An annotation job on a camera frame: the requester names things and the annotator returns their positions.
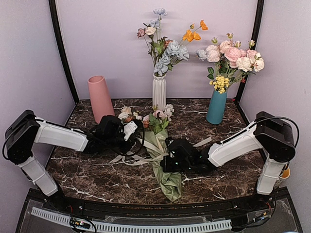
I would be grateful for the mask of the beige ribbon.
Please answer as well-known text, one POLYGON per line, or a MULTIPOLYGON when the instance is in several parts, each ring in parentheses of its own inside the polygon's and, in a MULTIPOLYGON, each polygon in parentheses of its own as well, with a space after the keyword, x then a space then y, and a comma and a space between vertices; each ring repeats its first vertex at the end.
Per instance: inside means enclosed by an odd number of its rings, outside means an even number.
POLYGON ((163 160, 164 156, 169 155, 167 152, 164 152, 164 149, 158 149, 157 147, 153 146, 151 143, 145 141, 143 144, 147 145, 147 148, 151 149, 151 150, 155 150, 155 152, 160 152, 160 155, 155 157, 155 158, 144 158, 141 157, 139 155, 134 155, 134 153, 132 153, 131 151, 129 151, 126 155, 129 155, 130 157, 132 157, 134 160, 137 160, 135 164, 128 164, 125 161, 125 155, 118 155, 115 159, 111 160, 109 162, 109 164, 113 164, 116 163, 117 161, 121 160, 123 163, 129 165, 129 166, 139 166, 145 163, 151 163, 151 162, 158 162, 163 160))

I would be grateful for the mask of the flower bouquet green paper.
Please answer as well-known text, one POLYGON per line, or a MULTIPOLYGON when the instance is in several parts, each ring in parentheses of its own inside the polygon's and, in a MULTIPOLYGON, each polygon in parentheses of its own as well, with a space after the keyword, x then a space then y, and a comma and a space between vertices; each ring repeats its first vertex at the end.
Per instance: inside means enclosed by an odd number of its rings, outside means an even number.
POLYGON ((145 134, 142 139, 139 139, 139 142, 143 144, 151 158, 144 159, 131 153, 130 156, 137 160, 132 165, 152 163, 153 172, 160 189, 171 202, 178 200, 182 196, 181 174, 178 172, 164 172, 160 163, 164 161, 165 156, 169 155, 165 140, 168 138, 167 127, 172 120, 173 114, 174 106, 167 104, 163 111, 154 106, 153 112, 144 117, 130 107, 125 106, 118 116, 124 123, 135 119, 143 124, 145 134))

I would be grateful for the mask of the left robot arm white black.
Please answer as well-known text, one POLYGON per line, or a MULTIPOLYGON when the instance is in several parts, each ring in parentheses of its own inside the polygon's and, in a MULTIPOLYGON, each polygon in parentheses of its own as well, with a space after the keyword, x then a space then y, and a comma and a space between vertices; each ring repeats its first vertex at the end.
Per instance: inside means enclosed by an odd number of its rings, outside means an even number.
POLYGON ((102 117, 98 125, 86 132, 46 121, 32 110, 25 110, 6 130, 2 154, 22 170, 51 206, 63 212, 69 202, 35 153, 43 148, 62 147, 84 154, 113 150, 126 156, 135 145, 137 131, 138 123, 134 120, 123 123, 112 115, 102 117))

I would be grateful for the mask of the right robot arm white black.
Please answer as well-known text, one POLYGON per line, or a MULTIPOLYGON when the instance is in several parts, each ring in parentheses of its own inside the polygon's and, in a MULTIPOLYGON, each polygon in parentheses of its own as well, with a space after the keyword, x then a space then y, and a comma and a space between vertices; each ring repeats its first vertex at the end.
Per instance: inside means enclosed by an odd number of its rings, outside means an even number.
POLYGON ((297 124, 286 117, 259 112, 256 119, 231 137, 197 150, 186 139, 166 138, 168 155, 160 162, 164 172, 206 174, 225 163, 254 150, 268 153, 260 175, 256 194, 248 199, 248 207, 259 210, 267 202, 277 179, 296 154, 299 139, 294 138, 292 127, 297 124))

